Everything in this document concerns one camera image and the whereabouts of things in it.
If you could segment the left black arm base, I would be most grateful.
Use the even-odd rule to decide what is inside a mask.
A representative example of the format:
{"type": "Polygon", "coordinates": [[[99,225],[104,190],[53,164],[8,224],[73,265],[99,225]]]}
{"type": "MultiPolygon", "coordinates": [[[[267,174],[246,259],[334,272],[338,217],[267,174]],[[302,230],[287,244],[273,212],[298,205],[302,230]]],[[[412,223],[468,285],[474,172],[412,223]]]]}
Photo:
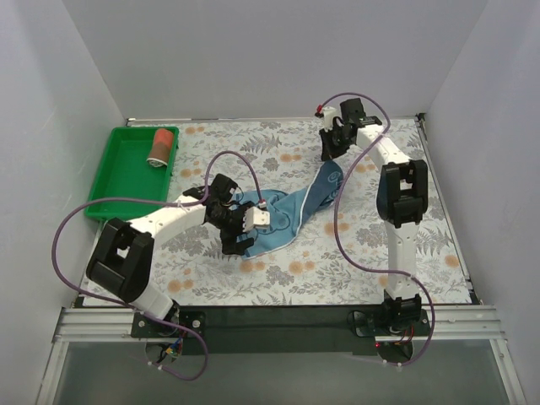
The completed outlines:
{"type": "MultiPolygon", "coordinates": [[[[203,336],[206,315],[201,311],[182,310],[170,316],[167,321],[169,323],[179,324],[203,336]]],[[[190,333],[179,331],[176,327],[166,326],[138,312],[134,314],[130,331],[132,338],[177,338],[180,335],[192,338],[190,333]]]]}

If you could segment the blue towel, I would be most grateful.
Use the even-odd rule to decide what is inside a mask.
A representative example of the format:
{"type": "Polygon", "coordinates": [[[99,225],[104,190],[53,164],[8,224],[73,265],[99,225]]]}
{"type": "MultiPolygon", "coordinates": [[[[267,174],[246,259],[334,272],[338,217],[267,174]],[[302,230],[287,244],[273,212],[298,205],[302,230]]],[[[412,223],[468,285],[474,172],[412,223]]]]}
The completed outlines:
{"type": "Polygon", "coordinates": [[[239,241],[254,240],[253,246],[247,248],[241,257],[258,257],[290,245],[314,214],[332,206],[342,182],[342,169],[330,160],[322,164],[308,186],[298,191],[263,190],[270,225],[238,238],[239,241]]]}

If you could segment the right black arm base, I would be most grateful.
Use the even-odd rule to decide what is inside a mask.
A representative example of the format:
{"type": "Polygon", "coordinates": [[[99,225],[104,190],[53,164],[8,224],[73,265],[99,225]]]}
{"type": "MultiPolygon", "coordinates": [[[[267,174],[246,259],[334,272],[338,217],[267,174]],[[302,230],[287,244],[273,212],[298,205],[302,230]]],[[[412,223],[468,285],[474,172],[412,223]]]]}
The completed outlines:
{"type": "Polygon", "coordinates": [[[418,321],[404,321],[402,323],[390,323],[383,318],[379,308],[367,308],[352,310],[347,315],[348,327],[354,336],[367,337],[392,337],[404,338],[413,336],[427,336],[430,331],[430,321],[425,310],[421,310],[418,321]]]}

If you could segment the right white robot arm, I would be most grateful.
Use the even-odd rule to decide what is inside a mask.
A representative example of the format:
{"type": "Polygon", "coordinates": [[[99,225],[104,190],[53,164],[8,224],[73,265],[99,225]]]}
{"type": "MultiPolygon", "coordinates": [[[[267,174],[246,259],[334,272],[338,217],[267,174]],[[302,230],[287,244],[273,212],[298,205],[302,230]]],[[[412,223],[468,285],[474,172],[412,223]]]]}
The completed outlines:
{"type": "Polygon", "coordinates": [[[375,202],[386,229],[390,272],[381,308],[360,318],[372,328],[407,331],[422,316],[420,287],[413,276],[417,271],[416,239],[429,200],[427,163],[408,157],[386,135],[389,124],[367,116],[359,97],[343,101],[339,109],[319,105],[316,116],[323,120],[319,131],[323,161],[357,146],[380,173],[375,202]]]}

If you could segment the orange brown bear towel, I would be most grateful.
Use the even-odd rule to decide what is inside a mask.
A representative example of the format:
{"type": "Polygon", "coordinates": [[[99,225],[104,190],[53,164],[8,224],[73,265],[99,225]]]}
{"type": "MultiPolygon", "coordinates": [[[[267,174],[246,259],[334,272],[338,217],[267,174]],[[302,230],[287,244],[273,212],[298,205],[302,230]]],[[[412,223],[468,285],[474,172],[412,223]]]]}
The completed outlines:
{"type": "Polygon", "coordinates": [[[154,134],[152,148],[147,157],[147,163],[152,167],[167,166],[173,149],[174,133],[165,128],[159,128],[154,134]]]}

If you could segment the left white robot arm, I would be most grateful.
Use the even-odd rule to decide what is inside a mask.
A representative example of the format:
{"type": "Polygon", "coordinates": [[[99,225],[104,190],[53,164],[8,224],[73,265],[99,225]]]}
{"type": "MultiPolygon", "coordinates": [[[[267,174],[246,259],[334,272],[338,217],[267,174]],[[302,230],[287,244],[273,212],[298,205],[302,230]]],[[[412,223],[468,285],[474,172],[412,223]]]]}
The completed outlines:
{"type": "Polygon", "coordinates": [[[254,243],[242,236],[254,228],[257,206],[237,202],[236,188],[229,177],[218,174],[207,191],[192,187],[171,207],[129,221],[109,220],[89,259],[87,278],[123,304],[170,321],[176,303],[151,281],[154,250],[191,228],[211,224],[219,230],[223,254],[243,255],[254,243]]]}

